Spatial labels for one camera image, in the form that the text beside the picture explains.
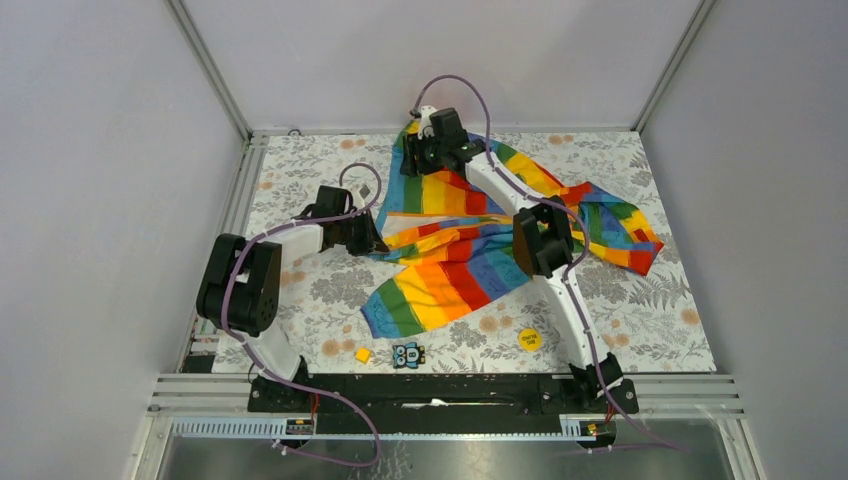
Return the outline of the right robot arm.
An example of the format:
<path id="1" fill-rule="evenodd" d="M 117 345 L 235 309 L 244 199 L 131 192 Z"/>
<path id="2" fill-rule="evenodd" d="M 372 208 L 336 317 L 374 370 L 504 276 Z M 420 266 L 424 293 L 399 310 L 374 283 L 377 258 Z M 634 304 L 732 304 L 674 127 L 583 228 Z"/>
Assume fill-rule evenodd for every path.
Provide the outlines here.
<path id="1" fill-rule="evenodd" d="M 583 410 L 597 412 L 623 383 L 616 357 L 599 354 L 600 338 L 587 313 L 575 274 L 571 224 L 578 215 L 558 196 L 545 197 L 494 156 L 489 138 L 474 140 L 453 108 L 430 105 L 410 112 L 415 132 L 403 140 L 401 171 L 407 176 L 449 170 L 486 194 L 513 221 L 513 252 L 555 316 L 574 377 L 573 396 Z"/>

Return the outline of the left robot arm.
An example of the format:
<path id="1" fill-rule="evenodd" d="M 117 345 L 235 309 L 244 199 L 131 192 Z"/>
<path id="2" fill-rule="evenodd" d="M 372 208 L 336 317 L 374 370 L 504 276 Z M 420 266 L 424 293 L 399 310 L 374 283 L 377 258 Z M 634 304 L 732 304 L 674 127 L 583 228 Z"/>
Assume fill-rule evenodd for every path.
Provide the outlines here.
<path id="1" fill-rule="evenodd" d="M 352 256 L 386 253 L 370 208 L 347 189 L 321 186 L 316 200 L 288 222 L 252 240 L 223 233 L 213 244 L 197 314 L 244 348 L 259 376 L 274 382 L 272 398 L 285 410 L 304 407 L 316 389 L 305 380 L 305 361 L 274 325 L 283 263 L 337 245 Z"/>

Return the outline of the rainbow striped jacket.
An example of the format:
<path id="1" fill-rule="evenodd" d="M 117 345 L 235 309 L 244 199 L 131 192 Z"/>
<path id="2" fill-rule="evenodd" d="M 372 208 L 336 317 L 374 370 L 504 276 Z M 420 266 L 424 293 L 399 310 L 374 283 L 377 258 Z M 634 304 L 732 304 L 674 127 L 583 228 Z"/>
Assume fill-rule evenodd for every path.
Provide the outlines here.
<path id="1" fill-rule="evenodd" d="M 512 219 L 456 173 L 402 174 L 404 140 L 392 150 L 390 180 L 378 226 L 385 262 L 403 271 L 381 284 L 361 313 L 375 338 L 400 339 L 441 328 L 528 282 L 513 258 Z M 562 184 L 530 157 L 498 141 L 494 155 L 545 197 L 559 196 L 587 227 L 572 227 L 575 252 L 588 249 L 610 264 L 645 276 L 664 244 L 645 215 L 600 187 Z"/>

